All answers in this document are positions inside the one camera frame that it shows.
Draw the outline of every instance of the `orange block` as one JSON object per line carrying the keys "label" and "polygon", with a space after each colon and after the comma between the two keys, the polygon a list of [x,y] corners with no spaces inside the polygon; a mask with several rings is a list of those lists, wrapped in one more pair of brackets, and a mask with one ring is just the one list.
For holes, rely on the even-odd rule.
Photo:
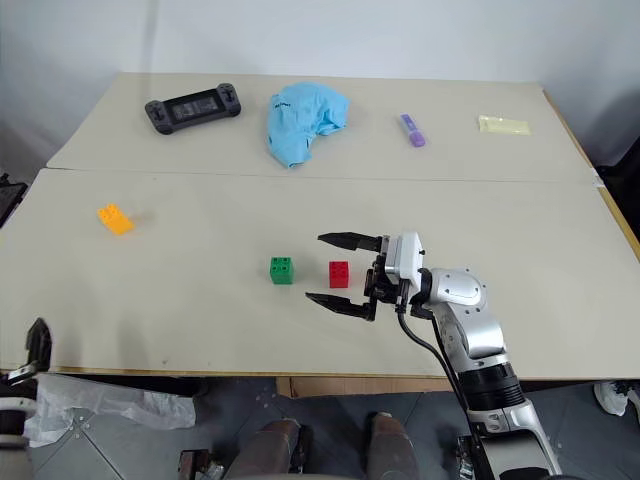
{"label": "orange block", "polygon": [[122,235],[129,230],[133,230],[133,222],[113,203],[98,210],[98,216],[104,226],[116,235]]}

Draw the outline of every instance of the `game controller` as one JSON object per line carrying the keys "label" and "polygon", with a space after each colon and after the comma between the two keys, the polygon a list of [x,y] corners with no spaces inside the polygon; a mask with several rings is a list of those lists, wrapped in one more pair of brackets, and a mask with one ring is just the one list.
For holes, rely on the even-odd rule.
{"label": "game controller", "polygon": [[164,102],[152,100],[144,106],[149,120],[163,135],[220,118],[235,117],[240,109],[236,89],[230,83]]}

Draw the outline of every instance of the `toy block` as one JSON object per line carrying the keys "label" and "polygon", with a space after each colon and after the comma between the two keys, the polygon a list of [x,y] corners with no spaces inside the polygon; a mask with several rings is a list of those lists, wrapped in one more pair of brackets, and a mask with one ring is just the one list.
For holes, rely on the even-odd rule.
{"label": "toy block", "polygon": [[293,262],[291,257],[271,257],[271,281],[276,285],[293,283]]}
{"label": "toy block", "polygon": [[133,230],[133,222],[113,203],[98,210],[98,217],[100,217],[104,226],[116,235],[122,235],[129,230]]}
{"label": "toy block", "polygon": [[349,287],[349,262],[329,262],[329,288]]}

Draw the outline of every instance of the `green block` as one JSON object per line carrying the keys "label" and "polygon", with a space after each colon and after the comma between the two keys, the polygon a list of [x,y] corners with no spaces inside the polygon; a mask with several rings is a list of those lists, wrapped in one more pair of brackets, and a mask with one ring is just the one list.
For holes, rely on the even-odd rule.
{"label": "green block", "polygon": [[291,285],[293,283],[293,262],[291,257],[271,257],[271,281],[276,285]]}

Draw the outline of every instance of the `table edge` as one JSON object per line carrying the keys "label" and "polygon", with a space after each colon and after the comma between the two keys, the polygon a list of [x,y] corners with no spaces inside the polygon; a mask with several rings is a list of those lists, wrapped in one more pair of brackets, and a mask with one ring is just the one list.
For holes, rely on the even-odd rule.
{"label": "table edge", "polygon": [[[9,369],[0,368],[0,373],[7,373]],[[82,375],[130,375],[130,376],[159,376],[159,377],[315,377],[315,378],[390,378],[402,380],[447,380],[443,375],[415,375],[390,373],[337,373],[337,372],[243,372],[216,370],[140,370],[120,368],[87,368],[87,367],[51,367],[46,373],[82,374]],[[595,381],[604,380],[600,377],[518,377],[520,381]],[[621,380],[632,380],[635,377],[620,377]]]}
{"label": "table edge", "polygon": [[[571,141],[573,142],[576,149],[578,150],[578,153],[584,159],[587,165],[593,169],[594,168],[593,163],[591,162],[591,160],[589,160],[589,157],[587,156],[586,152],[582,148],[582,145],[580,145],[580,142],[578,142],[578,139],[576,138],[576,136],[571,131],[571,128],[569,128],[569,124],[560,113],[560,110],[558,110],[558,107],[556,106],[553,99],[551,98],[551,95],[549,95],[549,93],[544,89],[542,90],[542,92],[544,93],[547,103],[549,103],[551,108],[556,113],[556,116],[558,117],[558,120],[560,120],[560,123],[562,123],[562,126],[564,127],[565,131],[569,135],[569,138],[571,138]],[[620,227],[620,230],[622,230],[622,233],[627,239],[627,243],[631,247],[631,250],[633,250],[633,253],[635,253],[636,259],[638,260],[638,262],[640,262],[640,241],[633,233],[633,230],[631,230],[631,227],[629,226],[629,222],[627,222],[627,219],[624,218],[624,215],[620,211],[620,208],[618,208],[618,204],[611,196],[611,193],[609,192],[607,187],[599,186],[597,187],[597,189],[598,189],[598,192],[600,193],[600,196],[602,197],[602,200],[604,201],[605,205],[609,209],[609,212],[611,213],[614,220],[618,224],[618,227]]]}

